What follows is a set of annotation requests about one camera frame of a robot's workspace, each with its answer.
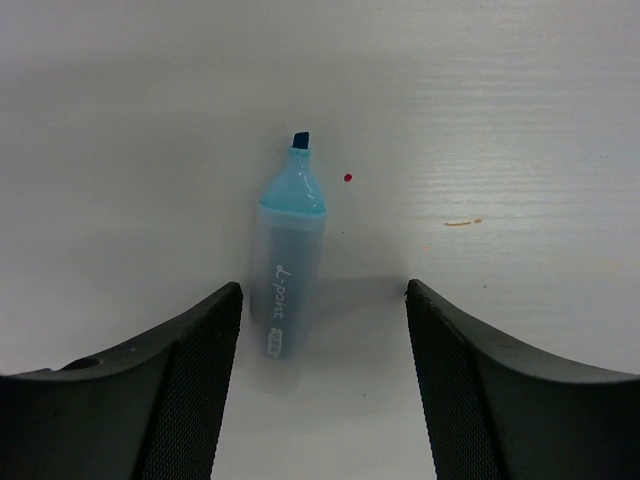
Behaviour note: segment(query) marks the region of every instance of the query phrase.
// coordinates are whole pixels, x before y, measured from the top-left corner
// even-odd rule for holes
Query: marker nib
[[[309,132],[298,132],[293,136],[293,148],[306,150],[309,148]]]

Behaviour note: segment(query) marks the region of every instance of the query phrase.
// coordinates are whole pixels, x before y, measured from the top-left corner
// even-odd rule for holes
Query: marker pen
[[[309,133],[297,133],[284,168],[258,204],[251,320],[258,348],[272,359],[295,357],[310,327],[327,217],[310,160]]]

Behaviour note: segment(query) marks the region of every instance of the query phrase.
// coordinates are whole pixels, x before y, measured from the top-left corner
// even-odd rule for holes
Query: marker
[[[251,320],[258,348],[275,360],[301,352],[311,323],[327,209],[310,161],[309,133],[296,133],[284,168],[258,204]]]

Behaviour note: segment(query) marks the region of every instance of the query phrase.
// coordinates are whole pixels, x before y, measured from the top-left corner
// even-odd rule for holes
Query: white printed label
[[[282,352],[282,329],[272,327],[268,337],[267,353],[277,358]]]

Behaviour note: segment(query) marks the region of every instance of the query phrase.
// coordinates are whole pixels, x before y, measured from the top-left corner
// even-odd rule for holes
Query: tabletop
[[[246,292],[256,200],[309,130],[321,315],[282,396],[241,334],[216,479],[433,478],[410,278],[640,373],[640,3],[554,3],[3,6],[0,371]]]

